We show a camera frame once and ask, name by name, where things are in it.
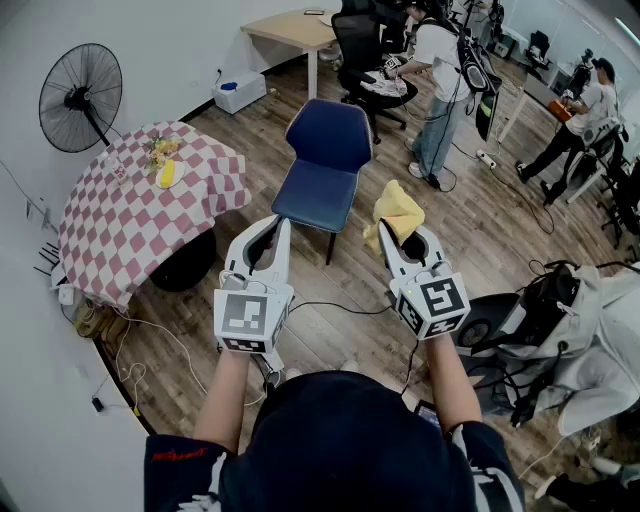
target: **fan stand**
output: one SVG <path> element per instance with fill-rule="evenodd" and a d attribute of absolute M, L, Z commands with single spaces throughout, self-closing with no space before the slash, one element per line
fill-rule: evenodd
<path fill-rule="evenodd" d="M 67 95 L 64 97 L 64 106 L 67 107 L 69 110 L 81 111 L 87 118 L 87 121 L 89 121 L 89 124 L 91 125 L 91 127 L 100 136 L 100 139 L 102 139 L 102 142 L 104 142 L 106 146 L 109 146 L 110 144 L 109 141 L 104 136 L 104 133 L 102 133 L 102 130 L 100 130 L 100 127 L 98 126 L 98 123 L 96 123 L 96 120 L 91 115 L 91 112 L 89 112 L 89 109 L 91 107 L 91 90 L 89 87 L 82 86 L 82 87 L 76 88 L 74 86 L 73 89 L 70 90 L 67 93 Z"/>

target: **jeans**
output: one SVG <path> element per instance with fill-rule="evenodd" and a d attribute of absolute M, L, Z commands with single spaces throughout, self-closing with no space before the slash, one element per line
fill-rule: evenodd
<path fill-rule="evenodd" d="M 453 135 L 467 104 L 467 100 L 446 103 L 433 98 L 427 122 L 411 147 L 425 178 L 429 174 L 438 177 L 442 172 Z"/>
<path fill-rule="evenodd" d="M 564 165 L 562 178 L 556 181 L 553 184 L 553 187 L 551 187 L 551 191 L 549 193 L 549 199 L 551 200 L 556 200 L 565 190 L 567 190 L 567 175 L 569 174 L 571 163 L 578 152 L 584 151 L 582 139 L 571 133 L 569 128 L 563 126 L 558 133 L 556 133 L 556 136 L 553 138 L 547 149 L 545 149 L 540 156 L 536 158 L 535 162 L 531 165 L 527 165 L 522 171 L 522 175 L 525 179 L 533 178 L 536 174 L 545 170 L 565 151 L 569 151 L 569 156 L 567 157 L 567 163 Z"/>

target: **standing fan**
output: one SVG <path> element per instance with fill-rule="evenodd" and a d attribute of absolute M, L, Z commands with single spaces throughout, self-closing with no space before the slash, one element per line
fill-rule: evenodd
<path fill-rule="evenodd" d="M 79 153 L 99 140 L 107 146 L 122 98 L 122 73 L 108 48 L 89 43 L 55 63 L 40 92 L 40 126 L 53 146 Z"/>

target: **black pants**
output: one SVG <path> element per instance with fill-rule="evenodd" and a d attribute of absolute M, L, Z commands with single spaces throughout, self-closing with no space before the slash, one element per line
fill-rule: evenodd
<path fill-rule="evenodd" d="M 587 485 L 572 482 L 567 475 L 560 475 L 547 489 L 547 496 L 566 503 L 576 512 L 625 510 L 626 495 L 627 490 L 617 480 L 602 480 Z"/>
<path fill-rule="evenodd" d="M 533 178 L 535 175 L 549 167 L 549 165 L 551 165 L 562 155 L 562 153 L 565 153 L 566 151 L 569 151 L 569 157 L 567 158 L 567 163 L 564 166 L 562 178 L 560 178 L 559 181 L 556 181 L 553 184 L 553 187 L 551 187 L 549 199 L 552 201 L 555 201 L 564 193 L 565 190 L 567 190 L 567 175 L 569 174 L 571 162 L 573 162 L 573 159 L 576 157 L 578 152 L 584 151 L 582 139 L 571 133 L 569 128 L 563 125 L 558 133 L 556 133 L 556 136 L 553 138 L 547 149 L 545 149 L 540 156 L 536 158 L 535 162 L 531 165 L 527 165 L 527 167 L 522 171 L 522 174 L 526 179 Z"/>

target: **orange object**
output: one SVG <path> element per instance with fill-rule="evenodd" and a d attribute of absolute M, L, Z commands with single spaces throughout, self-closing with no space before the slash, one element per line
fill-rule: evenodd
<path fill-rule="evenodd" d="M 551 103 L 549 103 L 549 110 L 563 123 L 566 123 L 573 117 L 567 110 L 567 108 L 562 103 L 560 103 L 559 100 L 553 100 Z"/>

